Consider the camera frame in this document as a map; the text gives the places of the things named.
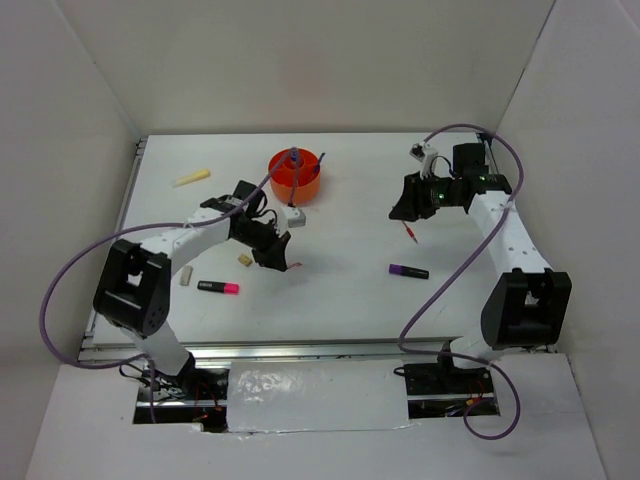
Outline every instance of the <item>red wire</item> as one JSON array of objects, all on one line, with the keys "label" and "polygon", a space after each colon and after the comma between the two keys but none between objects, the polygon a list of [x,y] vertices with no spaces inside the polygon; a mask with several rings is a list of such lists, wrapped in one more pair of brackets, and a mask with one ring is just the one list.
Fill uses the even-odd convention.
[{"label": "red wire", "polygon": [[209,392],[209,395],[211,395],[211,398],[213,399],[213,403],[216,406],[215,407],[216,410],[220,411],[220,407],[218,406],[218,399],[216,398],[216,396],[213,394],[213,392],[209,388],[209,385],[207,385],[206,383],[201,383],[200,385],[202,385],[207,390],[207,392]]},{"label": "red wire", "polygon": [[[478,382],[478,385],[480,385],[480,389],[482,390],[482,392],[479,393],[477,397],[478,399],[480,399],[484,397],[486,390],[484,389],[484,384],[480,380],[476,380],[476,382]],[[469,385],[469,397],[473,399],[473,390],[471,390],[471,385]]]},{"label": "red wire", "polygon": [[198,412],[198,398],[200,397],[200,387],[196,385],[196,398],[193,402],[193,418],[196,418],[196,413]]}]

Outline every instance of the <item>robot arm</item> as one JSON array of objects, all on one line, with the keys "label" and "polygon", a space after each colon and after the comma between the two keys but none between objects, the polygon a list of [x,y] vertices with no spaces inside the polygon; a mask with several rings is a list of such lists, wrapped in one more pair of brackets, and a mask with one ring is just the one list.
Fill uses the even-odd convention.
[{"label": "robot arm", "polygon": [[141,243],[118,240],[109,250],[93,300],[95,310],[153,358],[159,374],[183,390],[189,390],[194,381],[195,360],[166,322],[171,277],[208,248],[230,238],[250,246],[259,265],[287,269],[285,248],[290,233],[279,235],[273,220],[266,224],[256,220],[259,205],[266,201],[264,192],[228,218],[192,226],[228,214],[255,189],[241,181],[232,195],[203,202],[184,227]]},{"label": "robot arm", "polygon": [[[433,175],[437,151],[414,145],[411,155],[421,171],[407,175],[404,190],[389,218],[413,222],[429,218],[442,207],[463,207],[484,237],[496,227],[505,208],[509,215],[489,244],[498,283],[482,309],[481,321],[451,342],[452,352],[495,360],[509,348],[532,348],[557,342],[571,292],[571,280],[554,272],[535,248],[513,202],[503,175],[489,174],[484,145],[456,145],[453,177]],[[458,368],[475,368],[455,358]]]}]

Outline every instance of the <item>pink highlighter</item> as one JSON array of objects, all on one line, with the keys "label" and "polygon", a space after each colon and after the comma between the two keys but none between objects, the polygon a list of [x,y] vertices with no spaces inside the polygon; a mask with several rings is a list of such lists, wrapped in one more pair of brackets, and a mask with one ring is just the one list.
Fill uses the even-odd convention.
[{"label": "pink highlighter", "polygon": [[210,282],[208,280],[200,280],[197,288],[205,292],[218,292],[227,295],[237,295],[240,291],[240,285],[237,283]]}]

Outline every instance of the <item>white table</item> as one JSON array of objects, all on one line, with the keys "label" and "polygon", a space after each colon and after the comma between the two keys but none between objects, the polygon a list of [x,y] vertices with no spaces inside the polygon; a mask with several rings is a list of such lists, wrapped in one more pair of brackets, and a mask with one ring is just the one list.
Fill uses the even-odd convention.
[{"label": "white table", "polygon": [[[238,180],[258,183],[269,159],[292,145],[326,152],[318,197],[304,207],[307,225],[291,230],[285,273],[237,261],[249,249],[229,241],[191,262],[191,285],[174,278],[169,322],[186,344],[371,340],[397,337],[426,299],[482,240],[460,209],[442,209],[412,225],[415,245],[400,222],[388,219],[403,177],[417,171],[408,155],[421,134],[287,134],[151,136],[131,193],[124,225],[183,221],[198,205],[231,193]],[[441,134],[432,144],[451,158],[452,147],[474,142],[471,133]],[[211,177],[177,189],[171,180],[202,168]],[[265,188],[269,206],[279,206]],[[129,238],[140,240],[158,231]],[[429,280],[392,276],[390,263],[425,268]],[[195,288],[198,280],[240,284],[240,295]],[[421,338],[463,335],[480,321],[496,282],[487,254],[454,284],[412,331]],[[103,318],[95,345],[130,341]]]}]

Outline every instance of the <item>wire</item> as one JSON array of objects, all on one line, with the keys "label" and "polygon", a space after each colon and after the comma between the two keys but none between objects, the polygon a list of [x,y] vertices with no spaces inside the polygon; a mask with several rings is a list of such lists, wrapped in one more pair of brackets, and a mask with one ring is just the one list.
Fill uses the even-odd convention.
[{"label": "wire", "polygon": [[200,399],[200,386],[196,385],[196,395],[195,398],[193,400],[193,421],[195,422],[198,417],[196,416],[196,413],[198,413],[198,400]]},{"label": "wire", "polygon": [[[130,367],[133,370],[137,371],[140,373],[139,377],[134,377],[133,375],[127,375],[124,370],[123,367]],[[151,383],[149,382],[149,380],[147,380],[145,378],[146,372],[138,367],[136,367],[135,365],[131,364],[131,363],[127,363],[125,365],[120,365],[118,367],[118,373],[120,373],[120,376],[124,377],[124,378],[130,378],[131,380],[136,380],[138,381],[140,384],[142,384],[145,388],[150,388]],[[155,379],[156,382],[158,382],[158,391],[162,391],[164,390],[164,392],[169,396],[169,398],[172,398],[174,400],[182,400],[181,397],[178,397],[176,395],[174,395],[173,393],[171,393],[168,389],[172,388],[173,385],[170,384],[169,382],[167,382],[166,380],[164,380],[162,377],[157,377]]]},{"label": "wire", "polygon": [[215,405],[215,409],[220,411],[220,407],[218,406],[218,399],[216,398],[216,396],[211,391],[211,388],[209,388],[209,385],[207,385],[204,382],[200,382],[200,385],[202,387],[204,387],[204,389],[207,391],[207,393],[209,393],[209,396],[211,397],[211,399],[213,400],[213,404]]},{"label": "wire", "polygon": [[262,214],[262,212],[264,212],[264,209],[267,208],[267,203],[269,202],[269,200],[267,200],[267,196],[263,196],[260,199],[260,205],[258,205],[258,215],[260,216],[260,214]]},{"label": "wire", "polygon": [[451,165],[451,162],[449,161],[449,159],[447,157],[444,157],[442,155],[438,155],[436,157],[433,157],[433,160],[431,160],[431,164],[429,165],[429,173],[432,177],[436,176],[436,172],[434,171],[434,167],[436,166],[436,161],[441,158],[443,159],[445,162],[447,162],[447,165],[449,165],[449,175],[451,175],[453,177],[453,165]]},{"label": "wire", "polygon": [[293,177],[293,187],[291,188],[291,194],[289,194],[288,203],[290,207],[293,207],[293,196],[296,193],[296,188],[298,188],[298,176],[300,175],[300,164],[302,163],[302,158],[300,158],[298,149],[296,147],[291,147],[291,150],[289,150],[289,156],[291,157],[291,160],[293,160],[296,164],[296,174]]},{"label": "wire", "polygon": [[483,127],[479,127],[477,125],[473,125],[470,123],[454,123],[452,125],[447,125],[446,127],[439,128],[435,132],[432,132],[430,135],[427,136],[427,138],[424,139],[424,142],[428,143],[436,135],[442,132],[446,132],[448,130],[452,130],[454,128],[469,128],[472,130],[480,131],[485,135],[489,135],[495,140],[497,140],[498,142],[500,142],[502,146],[504,146],[509,151],[509,153],[513,157],[513,160],[516,163],[516,166],[518,167],[518,182],[515,188],[513,189],[513,192],[509,196],[509,199],[502,212],[502,216],[500,217],[500,220],[498,220],[498,223],[496,224],[494,229],[480,243],[478,248],[476,248],[471,253],[471,255],[469,255],[469,258],[467,258],[464,262],[462,262],[462,265],[460,265],[458,269],[455,272],[453,272],[453,274],[442,284],[442,286],[438,290],[436,290],[436,292],[425,302],[425,304],[422,307],[420,307],[420,309],[415,313],[415,315],[411,317],[409,322],[405,325],[405,327],[402,329],[402,332],[400,333],[400,336],[398,338],[398,348],[400,348],[400,350],[402,350],[405,353],[412,353],[412,354],[418,354],[418,355],[420,354],[434,355],[434,356],[442,355],[446,357],[459,358],[462,360],[469,360],[469,361],[484,365],[488,368],[492,368],[496,372],[498,372],[507,382],[507,385],[509,386],[509,388],[511,389],[511,392],[513,393],[513,398],[515,399],[516,409],[515,409],[515,414],[514,414],[513,420],[511,421],[511,424],[503,432],[498,433],[496,435],[484,435],[473,429],[473,427],[469,424],[469,419],[468,419],[469,413],[471,413],[471,411],[474,408],[476,408],[478,405],[481,405],[483,403],[490,401],[489,399],[483,399],[483,400],[480,400],[479,402],[475,402],[472,405],[470,405],[464,411],[462,418],[463,418],[465,427],[467,427],[469,432],[471,432],[476,437],[481,438],[483,440],[500,440],[501,438],[504,438],[507,435],[509,435],[511,432],[513,432],[513,430],[518,425],[518,422],[520,421],[520,413],[521,413],[520,396],[518,395],[518,391],[516,390],[515,385],[513,384],[509,376],[505,373],[505,371],[495,363],[489,362],[484,358],[472,357],[470,355],[464,355],[462,353],[454,353],[454,352],[447,352],[447,351],[419,350],[415,348],[409,348],[406,346],[406,336],[408,335],[409,331],[411,331],[411,329],[416,324],[416,322],[420,320],[420,317],[422,317],[422,315],[424,315],[424,313],[442,296],[442,294],[447,291],[447,289],[458,279],[458,277],[460,277],[460,275],[462,275],[462,273],[469,267],[469,265],[471,265],[480,256],[480,254],[484,251],[484,249],[487,248],[487,245],[489,245],[489,243],[491,243],[491,241],[498,234],[498,232],[500,231],[500,229],[502,228],[502,226],[507,220],[507,216],[509,215],[510,204],[516,198],[516,195],[518,195],[518,192],[520,192],[520,189],[522,188],[522,184],[524,183],[524,168],[522,166],[522,161],[520,160],[520,157],[518,156],[516,151],[500,135],[496,133],[492,133]]},{"label": "wire", "polygon": [[[235,208],[233,208],[232,210],[228,211],[227,213],[224,213],[223,215],[214,218],[212,220],[207,220],[204,222],[196,222],[190,225],[190,227],[192,228],[199,228],[199,227],[208,227],[210,225],[214,225],[216,223],[222,222],[223,220],[226,220],[227,218],[235,215],[236,213],[238,213],[240,210],[242,210],[242,208],[244,208],[245,205],[247,205],[257,194],[258,192],[262,189],[262,187],[264,187],[266,185],[266,183],[269,181],[269,179],[271,178],[271,176],[273,175],[273,173],[280,168],[280,166],[284,163],[286,157],[283,156],[280,158],[280,160],[278,160],[278,162],[273,166],[273,168],[269,171],[269,173],[267,174],[266,177],[264,177],[264,179],[258,184],[258,186],[256,187],[256,189],[251,192],[247,198],[245,198],[242,202],[240,202],[238,204],[238,206],[236,206]],[[78,252],[76,255],[74,255],[67,263],[65,263],[60,270],[58,271],[58,273],[55,274],[55,276],[53,277],[53,280],[51,280],[51,283],[49,284],[49,286],[47,287],[47,290],[44,294],[44,297],[42,299],[42,303],[40,305],[40,313],[38,315],[38,327],[40,330],[40,337],[42,337],[42,341],[44,342],[45,346],[47,347],[47,349],[51,352],[51,354],[56,357],[58,360],[60,360],[62,363],[65,363],[67,365],[70,365],[72,367],[76,367],[76,368],[82,368],[85,370],[106,370],[109,368],[115,368],[115,367],[120,367],[121,365],[126,365],[128,363],[132,363],[135,362],[136,360],[146,360],[147,363],[149,364],[149,368],[151,370],[151,377],[149,380],[149,390],[151,392],[151,399],[149,401],[149,415],[151,417],[151,421],[153,423],[156,423],[156,417],[155,417],[155,411],[154,411],[154,401],[153,401],[153,388],[154,388],[154,384],[155,384],[155,378],[156,378],[156,366],[155,366],[155,362],[153,361],[153,358],[151,358],[148,354],[146,353],[140,353],[138,355],[134,355],[133,357],[130,358],[126,358],[124,360],[119,360],[117,362],[111,362],[111,363],[84,363],[84,362],[80,362],[78,360],[76,360],[73,357],[70,357],[69,355],[66,355],[64,353],[62,353],[60,350],[58,350],[56,348],[56,346],[53,344],[53,342],[51,341],[51,338],[49,337],[49,333],[47,332],[47,308],[49,307],[49,302],[51,300],[51,297],[53,295],[53,292],[55,291],[56,287],[58,286],[58,283],[60,283],[60,280],[62,280],[62,277],[64,277],[64,275],[71,269],[71,267],[73,267],[81,258],[83,258],[85,255],[87,255],[89,252],[95,250],[96,248],[98,248],[100,245],[103,245],[111,240],[114,240],[118,237],[121,237],[122,235],[127,235],[129,233],[134,233],[134,232],[140,232],[143,230],[151,230],[151,229],[156,229],[156,228],[183,228],[184,227],[184,222],[162,222],[162,223],[148,223],[148,224],[144,224],[144,225],[138,225],[135,227],[130,227],[130,228],[124,228],[122,230],[119,230],[115,233],[112,233],[110,235],[107,235],[106,237],[101,238],[100,240],[95,241],[94,243],[90,244],[89,246],[83,248],[82,250],[80,250],[80,252]]]},{"label": "wire", "polygon": [[262,212],[260,212],[259,215],[256,215],[254,218],[262,218],[269,212],[273,213],[273,216],[275,217],[276,222],[278,222],[278,214],[276,213],[276,211],[273,208],[264,209]]}]

